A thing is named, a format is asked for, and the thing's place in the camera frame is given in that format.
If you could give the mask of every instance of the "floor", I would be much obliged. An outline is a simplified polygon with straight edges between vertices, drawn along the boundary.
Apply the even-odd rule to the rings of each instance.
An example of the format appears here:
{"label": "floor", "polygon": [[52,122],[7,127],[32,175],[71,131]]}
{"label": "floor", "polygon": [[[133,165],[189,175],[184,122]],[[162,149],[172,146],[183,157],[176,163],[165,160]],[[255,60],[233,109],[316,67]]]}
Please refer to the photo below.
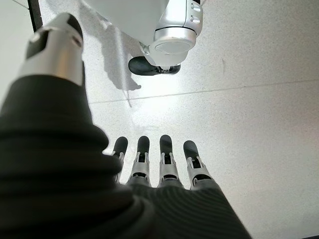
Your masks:
{"label": "floor", "polygon": [[68,11],[82,25],[106,153],[119,136],[129,140],[122,183],[146,135],[157,185],[159,139],[169,134],[188,188],[182,145],[191,139],[253,238],[319,235],[319,1],[202,0],[204,28],[181,71],[154,77],[128,71],[138,43],[81,1],[39,3],[44,23]]}

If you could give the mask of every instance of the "metal finger segment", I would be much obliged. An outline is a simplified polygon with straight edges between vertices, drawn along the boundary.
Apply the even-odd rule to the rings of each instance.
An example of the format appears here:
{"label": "metal finger segment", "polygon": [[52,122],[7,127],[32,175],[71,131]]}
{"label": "metal finger segment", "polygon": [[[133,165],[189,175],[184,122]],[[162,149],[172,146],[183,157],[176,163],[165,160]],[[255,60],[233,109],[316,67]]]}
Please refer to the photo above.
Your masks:
{"label": "metal finger segment", "polygon": [[[124,165],[124,157],[126,150],[128,148],[128,140],[125,137],[119,137],[114,145],[114,149],[112,152],[112,156],[117,156],[120,160],[120,163],[123,167]],[[122,171],[120,171],[117,175],[115,175],[115,181],[119,183]]]}
{"label": "metal finger segment", "polygon": [[190,189],[219,189],[218,184],[209,174],[206,165],[201,161],[196,144],[193,141],[189,140],[184,143],[184,153],[187,161],[187,171],[191,184]]}
{"label": "metal finger segment", "polygon": [[131,175],[127,182],[128,185],[141,184],[151,186],[149,149],[149,138],[146,136],[140,137],[138,142],[138,152],[133,163]]}
{"label": "metal finger segment", "polygon": [[168,135],[163,135],[159,141],[160,162],[159,162],[159,185],[158,187],[175,186],[183,188],[179,180],[176,162],[172,152],[172,141]]}

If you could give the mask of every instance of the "black fingertip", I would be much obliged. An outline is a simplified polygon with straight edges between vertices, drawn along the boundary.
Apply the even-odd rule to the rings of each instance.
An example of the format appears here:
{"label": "black fingertip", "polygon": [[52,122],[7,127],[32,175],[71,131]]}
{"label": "black fingertip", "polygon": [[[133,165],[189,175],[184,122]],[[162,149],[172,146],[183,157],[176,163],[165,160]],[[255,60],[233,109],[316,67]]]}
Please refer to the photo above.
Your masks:
{"label": "black fingertip", "polygon": [[196,144],[190,140],[184,143],[184,153],[186,159],[188,159],[189,157],[195,158],[199,156]]}
{"label": "black fingertip", "polygon": [[160,137],[159,146],[160,146],[160,153],[169,154],[173,152],[171,137],[166,134]]}
{"label": "black fingertip", "polygon": [[82,32],[82,28],[80,26],[80,23],[78,22],[78,20],[75,18],[75,16],[70,15],[70,18],[68,19],[67,23],[73,27],[82,37],[83,39],[83,32]]}
{"label": "black fingertip", "polygon": [[125,154],[128,148],[128,144],[129,142],[127,138],[119,137],[115,142],[113,151],[115,151],[116,153],[122,152],[123,154]]}
{"label": "black fingertip", "polygon": [[139,138],[138,142],[138,152],[148,153],[150,149],[150,140],[146,136]]}

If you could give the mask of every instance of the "robotic hand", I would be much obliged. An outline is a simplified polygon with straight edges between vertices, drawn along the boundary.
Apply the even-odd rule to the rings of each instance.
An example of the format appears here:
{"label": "robotic hand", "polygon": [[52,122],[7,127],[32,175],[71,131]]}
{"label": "robotic hand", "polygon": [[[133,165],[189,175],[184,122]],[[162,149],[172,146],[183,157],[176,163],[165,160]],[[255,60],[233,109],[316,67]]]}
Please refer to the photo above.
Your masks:
{"label": "robotic hand", "polygon": [[82,51],[81,27],[68,13],[30,40],[0,111],[1,238],[251,238],[192,141],[184,144],[191,190],[168,135],[157,188],[145,136],[127,185],[117,183],[128,141],[102,153],[109,142],[92,122]]}
{"label": "robotic hand", "polygon": [[[179,180],[176,162],[173,156],[172,140],[170,136],[163,135],[159,140],[160,162],[159,162],[159,184],[158,188],[171,186],[184,188]],[[124,164],[124,157],[128,146],[125,137],[117,139],[112,155],[118,156],[121,165]],[[150,141],[146,136],[142,136],[138,142],[137,154],[133,163],[128,185],[140,184],[150,187],[150,161],[149,161]],[[210,176],[205,164],[201,161],[197,147],[193,141],[184,143],[184,153],[187,161],[187,170],[191,183],[191,190],[204,188],[219,189],[219,186]],[[121,173],[116,175],[119,182]]]}
{"label": "robotic hand", "polygon": [[200,0],[85,0],[101,16],[140,42],[137,75],[176,74],[203,26]]}

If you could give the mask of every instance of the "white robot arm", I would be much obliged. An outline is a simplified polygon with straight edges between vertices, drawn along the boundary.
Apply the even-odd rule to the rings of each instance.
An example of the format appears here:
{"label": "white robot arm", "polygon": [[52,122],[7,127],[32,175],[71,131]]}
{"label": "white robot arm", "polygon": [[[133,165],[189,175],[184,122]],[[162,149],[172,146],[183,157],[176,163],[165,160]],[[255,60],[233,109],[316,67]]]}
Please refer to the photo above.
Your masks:
{"label": "white robot arm", "polygon": [[175,74],[202,30],[200,0],[86,0],[140,42],[144,57],[129,62],[137,75]]}

